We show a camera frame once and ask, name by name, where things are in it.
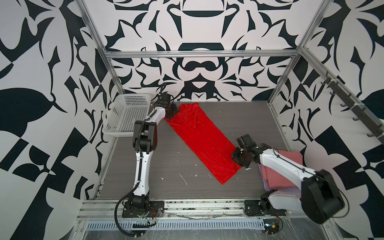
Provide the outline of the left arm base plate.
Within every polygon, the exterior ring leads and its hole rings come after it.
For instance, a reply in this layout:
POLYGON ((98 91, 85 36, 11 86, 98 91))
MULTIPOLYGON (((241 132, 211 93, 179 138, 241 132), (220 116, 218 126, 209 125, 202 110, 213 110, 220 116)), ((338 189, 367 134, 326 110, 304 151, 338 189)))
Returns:
POLYGON ((148 203, 135 204, 132 201, 124 203, 123 218, 150 217, 154 218, 164 213, 165 202, 150 201, 148 203))

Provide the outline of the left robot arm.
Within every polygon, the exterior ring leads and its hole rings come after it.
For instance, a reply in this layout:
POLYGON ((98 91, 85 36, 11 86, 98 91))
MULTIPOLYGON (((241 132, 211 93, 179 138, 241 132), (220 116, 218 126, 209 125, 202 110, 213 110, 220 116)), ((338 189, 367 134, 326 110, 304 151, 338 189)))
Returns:
POLYGON ((158 94, 151 113, 135 122, 133 147, 136 152, 136 174, 133 196, 129 197, 134 208, 147 210, 150 204, 149 173, 153 153, 158 144, 158 124, 161 120, 171 120, 179 112, 174 97, 167 93, 158 94))

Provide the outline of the red t-shirt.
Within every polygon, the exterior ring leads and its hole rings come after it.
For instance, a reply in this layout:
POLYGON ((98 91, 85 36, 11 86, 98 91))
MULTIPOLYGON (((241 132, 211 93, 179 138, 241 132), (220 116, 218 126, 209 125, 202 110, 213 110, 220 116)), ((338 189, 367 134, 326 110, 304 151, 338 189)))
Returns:
POLYGON ((219 183, 225 184, 241 168, 232 160, 236 147, 207 117, 198 103, 182 104, 179 110, 167 123, 219 183))

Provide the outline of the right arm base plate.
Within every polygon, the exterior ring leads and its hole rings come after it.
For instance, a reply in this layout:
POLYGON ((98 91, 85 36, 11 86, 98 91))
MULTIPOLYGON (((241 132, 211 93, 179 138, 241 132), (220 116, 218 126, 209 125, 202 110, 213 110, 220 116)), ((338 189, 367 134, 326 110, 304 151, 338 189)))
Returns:
POLYGON ((244 212, 249 217, 286 216, 286 210, 277 210, 268 200, 245 200, 244 212))

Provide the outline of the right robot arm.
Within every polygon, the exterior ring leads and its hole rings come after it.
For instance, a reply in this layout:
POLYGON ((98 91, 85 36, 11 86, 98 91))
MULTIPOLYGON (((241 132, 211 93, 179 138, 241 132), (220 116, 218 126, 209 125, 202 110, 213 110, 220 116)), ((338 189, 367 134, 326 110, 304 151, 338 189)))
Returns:
POLYGON ((268 167, 297 187, 287 191, 271 189, 261 195, 256 203, 245 201, 247 216, 294 211, 304 213, 317 224, 323 224, 335 218, 343 208, 350 208, 349 200, 328 171, 315 171, 300 165, 267 144, 256 144, 250 135, 241 136, 237 142, 239 146, 232 153, 235 163, 245 168, 252 162, 268 167))

